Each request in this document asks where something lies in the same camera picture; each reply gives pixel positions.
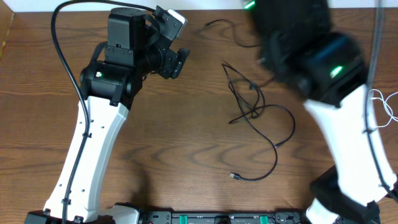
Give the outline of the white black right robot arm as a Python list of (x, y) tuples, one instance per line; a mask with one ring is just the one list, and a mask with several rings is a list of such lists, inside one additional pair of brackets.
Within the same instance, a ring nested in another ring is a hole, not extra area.
[(333, 30), (326, 0), (253, 0), (244, 9), (259, 36), (259, 63), (301, 97), (334, 161), (310, 185), (307, 220), (379, 223), (379, 201), (397, 198), (371, 101), (379, 38), (366, 64), (358, 43)]

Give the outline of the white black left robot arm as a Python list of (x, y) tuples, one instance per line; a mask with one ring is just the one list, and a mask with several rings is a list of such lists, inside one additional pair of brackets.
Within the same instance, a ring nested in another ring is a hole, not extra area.
[(103, 178), (114, 142), (148, 74), (177, 78), (187, 49), (172, 42), (187, 24), (178, 12), (116, 3), (108, 17), (108, 38), (73, 80), (79, 97), (78, 119), (62, 172), (42, 210), (27, 223), (144, 223), (128, 203), (100, 209)]

